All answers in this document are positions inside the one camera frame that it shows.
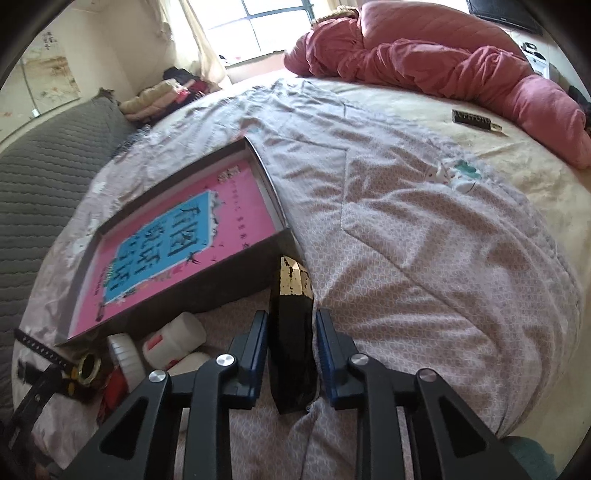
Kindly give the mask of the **black yellow digital wristwatch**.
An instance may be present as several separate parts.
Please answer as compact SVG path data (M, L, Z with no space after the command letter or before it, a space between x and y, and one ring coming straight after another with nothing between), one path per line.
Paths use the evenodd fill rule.
M8 423L5 439L10 450L24 444L43 411L54 395L76 400L82 404L90 403L99 389L99 377L89 387L84 387L73 378L78 363L61 356L20 329L14 330L15 339L30 351L49 362L40 370L31 362L18 361L17 377L30 386L27 395L18 405Z

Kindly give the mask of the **white earbuds case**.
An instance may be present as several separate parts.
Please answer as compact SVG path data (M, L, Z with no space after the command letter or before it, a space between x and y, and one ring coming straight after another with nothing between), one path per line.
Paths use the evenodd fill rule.
M167 370L167 372L170 376L177 376L197 371L210 358L211 356L207 355L204 352L192 352L186 357L184 357L182 360L180 360L178 363L170 367Z

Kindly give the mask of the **pink patterned bed sheet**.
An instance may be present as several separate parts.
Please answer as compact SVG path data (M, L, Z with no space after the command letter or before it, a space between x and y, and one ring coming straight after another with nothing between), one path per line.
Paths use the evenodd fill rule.
M97 227L246 137L335 325L390 367L439 371L496 434L525 431L589 320L589 180L512 124L454 124L452 107L318 79L192 103L96 175L44 258L23 328L53 341Z

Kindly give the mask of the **white ribbed plastic lid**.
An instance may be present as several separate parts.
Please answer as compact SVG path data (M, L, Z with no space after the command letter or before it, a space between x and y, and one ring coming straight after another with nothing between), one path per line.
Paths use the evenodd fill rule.
M131 337L125 333L107 337L109 354L126 381L128 391L137 388L146 376L142 358Z

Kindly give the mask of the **cream window curtain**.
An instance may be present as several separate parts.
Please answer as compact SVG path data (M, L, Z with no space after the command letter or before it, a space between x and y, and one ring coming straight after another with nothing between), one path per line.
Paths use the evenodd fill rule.
M187 0L145 1L158 35L173 48L173 65L219 90L231 85L221 57L207 40L197 13Z

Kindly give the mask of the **grey shallow cardboard tray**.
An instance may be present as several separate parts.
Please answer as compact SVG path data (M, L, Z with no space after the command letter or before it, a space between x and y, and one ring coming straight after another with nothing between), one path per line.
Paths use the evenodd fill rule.
M66 296L58 346L141 338L182 312L266 289L303 258L270 171L248 138L165 178L92 236Z

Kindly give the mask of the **floral wall poster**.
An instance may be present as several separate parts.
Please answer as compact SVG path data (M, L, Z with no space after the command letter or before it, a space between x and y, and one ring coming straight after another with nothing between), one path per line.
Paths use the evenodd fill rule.
M80 98L65 52L51 30L35 37L21 56L20 65L32 103L40 115Z

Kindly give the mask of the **pink quilted duvet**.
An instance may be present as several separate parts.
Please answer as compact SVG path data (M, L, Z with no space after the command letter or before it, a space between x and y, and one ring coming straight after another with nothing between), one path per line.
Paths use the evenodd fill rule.
M535 73L505 31L459 10L426 2L370 2L355 14L312 26L283 63L298 76L476 103L571 166L590 166L588 121L577 102Z

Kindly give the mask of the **red black lighter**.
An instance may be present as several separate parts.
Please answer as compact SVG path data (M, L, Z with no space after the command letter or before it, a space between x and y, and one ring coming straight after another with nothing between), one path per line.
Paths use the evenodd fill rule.
M124 374L119 366L111 372L100 402L96 422L101 426L129 394Z

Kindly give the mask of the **black gold rectangular box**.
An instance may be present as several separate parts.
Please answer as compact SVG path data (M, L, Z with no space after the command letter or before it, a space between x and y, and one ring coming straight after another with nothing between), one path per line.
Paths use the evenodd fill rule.
M267 324L270 393L281 415L303 412L315 399L318 371L312 341L314 292L308 270L280 257L270 290Z

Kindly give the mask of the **grey quilted headboard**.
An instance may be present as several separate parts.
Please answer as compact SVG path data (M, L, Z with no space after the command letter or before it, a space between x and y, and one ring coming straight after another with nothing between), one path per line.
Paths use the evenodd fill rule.
M133 132L116 100L95 96L1 153L1 418L13 412L14 336L42 261L91 180Z

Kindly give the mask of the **stack of folded clothes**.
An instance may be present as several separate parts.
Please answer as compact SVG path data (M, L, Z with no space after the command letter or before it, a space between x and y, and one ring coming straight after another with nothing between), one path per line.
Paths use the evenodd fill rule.
M218 91L217 84L202 80L185 69L170 67L163 80L121 102L119 110L133 123L153 125L185 105Z

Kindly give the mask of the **brass threaded pipe fitting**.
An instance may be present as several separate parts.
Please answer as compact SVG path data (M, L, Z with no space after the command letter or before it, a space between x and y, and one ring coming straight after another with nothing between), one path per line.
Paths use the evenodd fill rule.
M91 386L99 377L102 361L95 353L85 354L77 363L73 378L84 387Z

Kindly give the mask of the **small white pill bottle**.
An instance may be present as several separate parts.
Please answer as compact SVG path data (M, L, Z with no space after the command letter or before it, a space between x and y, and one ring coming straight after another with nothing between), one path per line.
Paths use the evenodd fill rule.
M204 325L182 312L142 344L144 359L153 369L167 370L206 342Z

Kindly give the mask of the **window with teal frame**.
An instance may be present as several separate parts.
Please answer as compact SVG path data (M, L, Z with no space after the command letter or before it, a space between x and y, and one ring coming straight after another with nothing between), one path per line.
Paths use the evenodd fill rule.
M189 3L212 49L228 65L293 46L322 12L311 0L197 0Z

